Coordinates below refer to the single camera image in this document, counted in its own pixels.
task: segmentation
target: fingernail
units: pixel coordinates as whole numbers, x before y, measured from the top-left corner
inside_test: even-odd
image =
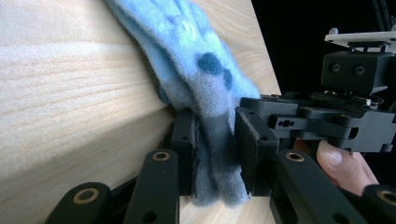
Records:
[[[331,167],[338,166],[343,156],[338,148],[330,146],[327,142],[320,142],[318,147],[319,156]]]

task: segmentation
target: wooden surface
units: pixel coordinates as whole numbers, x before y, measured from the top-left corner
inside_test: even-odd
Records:
[[[196,2],[261,93],[279,93],[251,3]],[[1,1],[0,27],[0,223],[42,223],[74,186],[138,175],[174,116],[106,4]],[[265,198],[180,210],[181,223],[274,222]]]

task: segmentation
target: wood grain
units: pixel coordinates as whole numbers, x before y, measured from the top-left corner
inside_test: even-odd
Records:
[[[262,93],[279,93],[248,0],[196,1]],[[74,186],[138,175],[174,115],[136,42],[103,1],[0,2],[0,223],[42,223]],[[181,223],[273,223],[182,198]]]

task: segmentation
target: fuzzy blue fabric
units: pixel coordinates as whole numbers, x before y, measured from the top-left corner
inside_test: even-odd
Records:
[[[197,205],[221,198],[248,199],[233,138],[241,97],[260,98],[240,71],[206,14],[188,0],[107,0],[145,51],[160,82],[160,96],[176,110],[189,108],[201,122],[195,178]]]

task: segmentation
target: dark blue polka dot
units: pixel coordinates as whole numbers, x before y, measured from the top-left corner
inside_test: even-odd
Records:
[[[158,87],[158,95],[160,96],[160,99],[170,105],[171,101],[169,100],[168,96],[166,95],[165,91],[163,90],[163,88],[161,86]]]
[[[210,52],[205,53],[200,59],[198,59],[198,67],[202,72],[213,76],[220,75],[223,70],[220,60]]]
[[[229,91],[233,85],[233,75],[228,69],[224,69],[224,85],[225,88],[227,88],[227,91]]]

